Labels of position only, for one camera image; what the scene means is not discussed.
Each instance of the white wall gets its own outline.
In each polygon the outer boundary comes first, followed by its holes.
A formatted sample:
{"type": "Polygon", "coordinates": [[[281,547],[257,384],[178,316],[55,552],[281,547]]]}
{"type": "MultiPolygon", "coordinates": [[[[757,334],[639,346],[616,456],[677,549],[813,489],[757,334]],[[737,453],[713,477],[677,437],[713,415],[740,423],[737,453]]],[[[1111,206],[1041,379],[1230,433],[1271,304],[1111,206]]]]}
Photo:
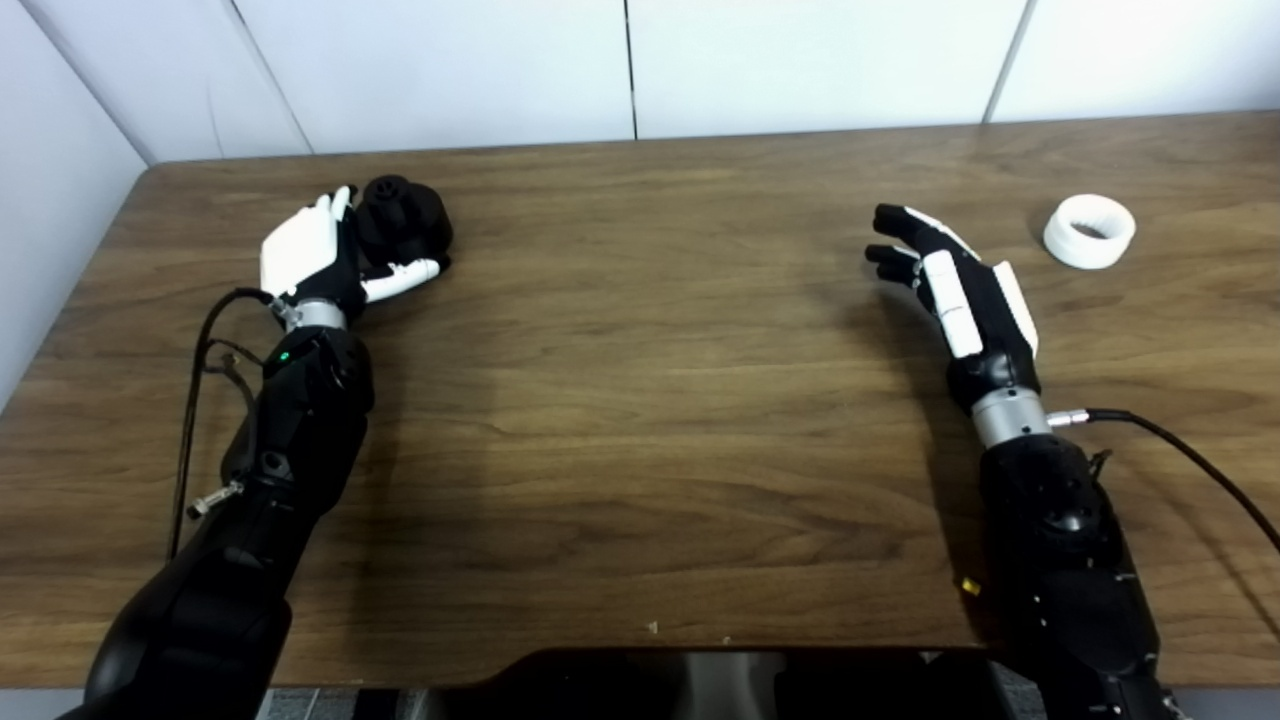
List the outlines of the white wall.
{"type": "Polygon", "coordinates": [[[148,163],[310,152],[229,0],[26,3],[148,163]]]}
{"type": "Polygon", "coordinates": [[[630,140],[622,8],[239,0],[317,152],[630,140]]]}
{"type": "Polygon", "coordinates": [[[982,120],[1023,0],[630,0],[641,138],[982,120]]]}
{"type": "Polygon", "coordinates": [[[1271,108],[1277,0],[1037,0],[992,119],[1271,108]]]}
{"type": "Polygon", "coordinates": [[[0,402],[143,169],[18,0],[0,0],[0,402]]]}

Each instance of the white finger segment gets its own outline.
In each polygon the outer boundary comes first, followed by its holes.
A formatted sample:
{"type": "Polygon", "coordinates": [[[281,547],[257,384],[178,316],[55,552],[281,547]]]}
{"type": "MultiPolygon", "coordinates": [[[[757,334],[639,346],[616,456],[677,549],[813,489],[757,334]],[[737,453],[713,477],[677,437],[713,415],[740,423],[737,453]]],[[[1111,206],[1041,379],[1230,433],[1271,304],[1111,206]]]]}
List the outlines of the white finger segment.
{"type": "Polygon", "coordinates": [[[956,261],[947,250],[938,250],[922,260],[924,275],[929,278],[933,293],[933,311],[942,324],[952,357],[968,357],[982,352],[982,334],[973,319],[969,296],[956,272],[956,261]]]}

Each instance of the cable connector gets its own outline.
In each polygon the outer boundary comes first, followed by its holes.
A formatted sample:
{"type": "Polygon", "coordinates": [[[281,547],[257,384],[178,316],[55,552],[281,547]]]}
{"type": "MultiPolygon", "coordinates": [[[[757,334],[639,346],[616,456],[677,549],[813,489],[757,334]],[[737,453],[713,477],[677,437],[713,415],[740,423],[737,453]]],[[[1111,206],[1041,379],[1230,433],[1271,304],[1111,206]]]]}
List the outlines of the cable connector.
{"type": "Polygon", "coordinates": [[[1071,425],[1083,425],[1091,420],[1089,411],[1080,410],[1060,410],[1057,413],[1050,413],[1044,415],[1044,421],[1048,423],[1051,428],[1069,428],[1071,425]]]}
{"type": "Polygon", "coordinates": [[[232,480],[227,483],[218,492],[212,492],[206,495],[205,497],[196,498],[196,501],[191,503],[191,507],[187,509],[187,516],[191,518],[192,520],[198,520],[205,515],[209,515],[209,511],[212,510],[214,507],[218,507],[219,505],[227,502],[228,500],[243,492],[244,492],[243,483],[232,480]]]}

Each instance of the black and white robotic hand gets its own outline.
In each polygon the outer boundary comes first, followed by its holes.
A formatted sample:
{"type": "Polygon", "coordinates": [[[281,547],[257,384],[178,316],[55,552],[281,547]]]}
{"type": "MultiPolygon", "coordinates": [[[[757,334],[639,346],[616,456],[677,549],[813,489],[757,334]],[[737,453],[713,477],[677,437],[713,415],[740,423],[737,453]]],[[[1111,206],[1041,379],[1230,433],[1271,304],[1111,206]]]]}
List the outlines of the black and white robotic hand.
{"type": "Polygon", "coordinates": [[[237,297],[256,299],[285,334],[265,359],[246,355],[262,369],[256,397],[238,373],[223,369],[248,411],[223,456],[221,487],[188,509],[200,519],[195,534],[177,552],[174,533],[170,562],[116,616],[90,670],[84,705],[64,720],[256,715],[292,623],[285,592],[312,529],[342,496],[374,406],[369,351],[348,325],[366,304],[449,264],[453,231],[434,191],[385,177],[370,183],[358,209],[353,193],[339,187],[275,228],[262,242],[260,288],[228,293],[206,319],[179,487],[198,378],[218,370],[206,364],[218,311],[237,297]]]}
{"type": "Polygon", "coordinates": [[[947,387],[986,451],[979,484],[987,557],[1010,646],[1050,720],[1167,720],[1160,638],[1101,462],[1056,437],[1041,406],[1038,334],[1009,263],[983,264],[951,228],[900,205],[876,208],[877,274],[913,288],[950,348],[947,387]]]}

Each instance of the white 3d-printed ring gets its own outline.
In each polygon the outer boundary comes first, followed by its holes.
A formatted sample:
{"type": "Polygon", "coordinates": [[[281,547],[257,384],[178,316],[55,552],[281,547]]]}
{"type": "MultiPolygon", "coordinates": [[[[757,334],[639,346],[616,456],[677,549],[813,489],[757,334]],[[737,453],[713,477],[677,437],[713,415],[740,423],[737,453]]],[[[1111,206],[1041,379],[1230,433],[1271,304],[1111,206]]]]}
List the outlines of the white 3d-printed ring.
{"type": "Polygon", "coordinates": [[[1115,265],[1129,249],[1138,223],[1124,205],[1101,195],[1074,195],[1044,225],[1044,247],[1082,270],[1115,265]]]}

